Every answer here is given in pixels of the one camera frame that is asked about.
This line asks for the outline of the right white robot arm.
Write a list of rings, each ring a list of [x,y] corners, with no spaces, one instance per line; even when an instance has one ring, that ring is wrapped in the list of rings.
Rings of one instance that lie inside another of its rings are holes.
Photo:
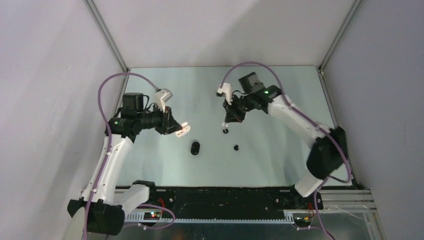
[[[255,72],[240,78],[243,89],[236,96],[229,83],[223,82],[216,91],[218,97],[224,97],[225,109],[223,126],[230,123],[242,123],[246,113],[252,110],[263,111],[280,121],[296,133],[309,147],[306,160],[306,173],[294,184],[291,204],[304,209],[311,202],[315,192],[330,175],[342,164],[348,164],[346,132],[341,127],[331,128],[308,117],[276,85],[266,87]]]

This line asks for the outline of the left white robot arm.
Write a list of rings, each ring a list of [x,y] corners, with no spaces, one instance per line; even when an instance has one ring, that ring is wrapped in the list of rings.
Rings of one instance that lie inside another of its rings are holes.
[[[161,135],[181,137],[190,127],[172,116],[167,101],[173,96],[163,88],[153,96],[153,109],[144,104],[149,97],[142,93],[125,93],[121,107],[106,122],[102,151],[94,173],[80,197],[70,200],[67,211],[72,218],[64,239],[85,240],[88,233],[116,236],[122,230],[128,214],[138,206],[153,208],[158,194],[153,182],[136,181],[121,196],[115,190],[121,169],[136,137],[143,130],[154,129]]]

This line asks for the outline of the white earbud charging case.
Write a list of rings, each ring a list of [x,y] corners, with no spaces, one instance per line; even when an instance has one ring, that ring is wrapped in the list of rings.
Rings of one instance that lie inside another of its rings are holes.
[[[188,122],[182,122],[181,124],[182,129],[175,132],[175,136],[177,138],[181,138],[182,136],[186,135],[190,130],[191,126]]]

